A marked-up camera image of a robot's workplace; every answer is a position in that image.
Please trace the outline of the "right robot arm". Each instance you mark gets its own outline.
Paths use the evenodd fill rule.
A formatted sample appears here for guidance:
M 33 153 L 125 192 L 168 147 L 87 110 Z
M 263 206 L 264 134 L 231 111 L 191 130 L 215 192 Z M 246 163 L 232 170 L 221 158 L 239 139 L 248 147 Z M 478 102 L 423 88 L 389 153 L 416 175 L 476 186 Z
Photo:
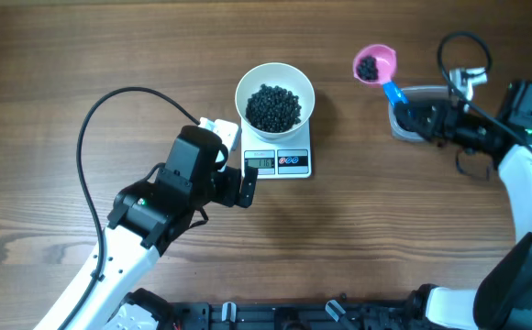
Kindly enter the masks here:
M 393 117 L 426 141 L 441 139 L 490 156 L 511 205 L 515 246 L 473 290 L 428 285 L 412 297 L 415 318 L 448 329 L 532 329 L 532 82 L 515 81 L 499 114 L 466 111 L 467 102 L 384 89 Z

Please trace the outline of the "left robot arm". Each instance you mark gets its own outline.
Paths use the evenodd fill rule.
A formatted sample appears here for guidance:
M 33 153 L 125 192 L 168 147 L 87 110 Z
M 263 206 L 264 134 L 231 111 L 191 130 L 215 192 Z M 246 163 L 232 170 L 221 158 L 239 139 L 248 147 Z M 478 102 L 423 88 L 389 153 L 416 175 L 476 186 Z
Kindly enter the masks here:
M 223 120 L 184 126 L 167 160 L 118 193 L 90 257 L 37 327 L 103 328 L 169 245 L 197 227 L 194 214 L 210 203 L 250 207 L 257 171 L 227 165 L 240 134 Z

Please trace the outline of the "pink scoop blue handle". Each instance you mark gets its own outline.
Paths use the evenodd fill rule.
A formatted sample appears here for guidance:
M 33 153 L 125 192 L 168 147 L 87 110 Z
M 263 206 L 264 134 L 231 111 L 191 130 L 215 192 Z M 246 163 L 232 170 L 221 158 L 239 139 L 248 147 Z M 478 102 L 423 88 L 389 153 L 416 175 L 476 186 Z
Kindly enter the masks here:
M 366 56 L 372 56 L 376 59 L 376 65 L 379 71 L 379 77 L 376 82 L 365 82 L 357 75 L 357 66 L 360 59 Z M 382 88 L 389 104 L 395 106 L 396 103 L 408 103 L 403 91 L 393 81 L 397 69 L 396 51 L 383 44 L 371 44 L 361 49 L 352 62 L 352 72 L 354 78 L 369 87 Z

